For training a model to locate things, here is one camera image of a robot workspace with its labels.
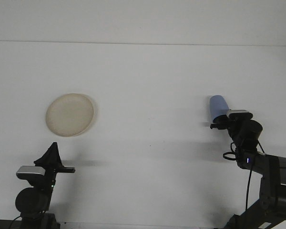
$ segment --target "white plate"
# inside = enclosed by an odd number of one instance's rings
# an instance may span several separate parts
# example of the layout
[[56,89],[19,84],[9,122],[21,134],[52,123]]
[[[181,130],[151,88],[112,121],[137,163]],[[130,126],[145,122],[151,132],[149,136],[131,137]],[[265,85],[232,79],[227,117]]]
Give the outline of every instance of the white plate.
[[63,137],[84,132],[93,119],[92,102],[83,94],[65,94],[48,108],[46,124],[55,134]]

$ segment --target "black cable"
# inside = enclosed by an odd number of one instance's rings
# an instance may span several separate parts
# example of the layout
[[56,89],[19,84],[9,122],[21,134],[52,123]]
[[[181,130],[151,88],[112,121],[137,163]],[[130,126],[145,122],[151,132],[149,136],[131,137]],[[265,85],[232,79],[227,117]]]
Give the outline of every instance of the black cable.
[[11,226],[13,225],[13,223],[15,222],[16,219],[20,218],[21,216],[16,217],[15,219],[13,219],[13,221],[10,223],[10,226],[8,229],[11,229]]
[[248,185],[247,185],[247,193],[246,193],[245,220],[244,220],[243,228],[245,228],[245,224],[246,224],[246,221],[247,221],[247,210],[248,210],[249,188],[250,188],[251,175],[252,175],[253,166],[254,166],[254,163],[255,163],[255,158],[256,158],[256,156],[257,156],[257,154],[255,154],[255,156],[253,157],[253,161],[252,161],[251,168],[250,168],[250,173],[249,173],[249,179],[248,179]]
[[261,147],[262,152],[263,152],[264,154],[266,154],[265,151],[264,151],[264,149],[262,148],[262,145],[259,143],[259,141],[258,141],[258,145],[259,145],[259,147]]

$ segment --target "white backdrop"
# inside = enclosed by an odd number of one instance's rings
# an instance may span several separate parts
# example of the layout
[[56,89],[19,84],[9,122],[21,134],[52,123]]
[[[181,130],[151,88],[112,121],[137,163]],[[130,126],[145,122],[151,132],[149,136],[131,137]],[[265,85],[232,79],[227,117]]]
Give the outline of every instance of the white backdrop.
[[[96,117],[58,137],[45,112],[72,92],[94,100]],[[59,221],[222,227],[244,211],[248,171],[222,158],[231,141],[209,128],[214,94],[251,111],[265,151],[286,157],[286,47],[0,42],[0,219],[18,215],[29,186],[17,169],[57,141],[76,166],[57,175]]]

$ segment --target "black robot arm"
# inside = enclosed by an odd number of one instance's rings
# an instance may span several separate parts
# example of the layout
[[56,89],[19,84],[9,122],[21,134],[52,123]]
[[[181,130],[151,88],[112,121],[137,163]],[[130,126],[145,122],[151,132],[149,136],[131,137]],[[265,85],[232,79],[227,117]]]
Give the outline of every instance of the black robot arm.
[[15,205],[22,217],[21,229],[58,229],[54,214],[49,210],[57,173],[74,173],[74,167],[62,165],[57,143],[53,142],[35,166],[21,166],[16,175],[32,187],[25,188],[16,197]]
[[257,151],[262,126],[245,110],[229,110],[223,97],[210,100],[211,128],[227,129],[236,148],[237,165],[262,175],[259,199],[243,214],[233,215],[224,229],[270,229],[286,220],[286,158]]

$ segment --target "white wall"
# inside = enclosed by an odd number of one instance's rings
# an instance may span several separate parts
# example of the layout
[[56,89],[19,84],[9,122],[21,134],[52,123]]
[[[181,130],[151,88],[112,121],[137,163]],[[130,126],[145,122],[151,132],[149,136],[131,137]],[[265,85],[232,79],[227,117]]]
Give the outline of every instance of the white wall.
[[[272,47],[286,46],[286,0],[0,0],[0,40],[0,219],[28,187],[17,169],[57,141],[77,169],[57,176],[59,221],[222,227],[244,211],[248,171],[222,158],[226,131],[209,129],[214,94],[253,112],[265,151],[286,157],[286,47]],[[45,112],[71,92],[96,117],[62,138]]]
[[286,45],[286,0],[0,0],[0,40]]

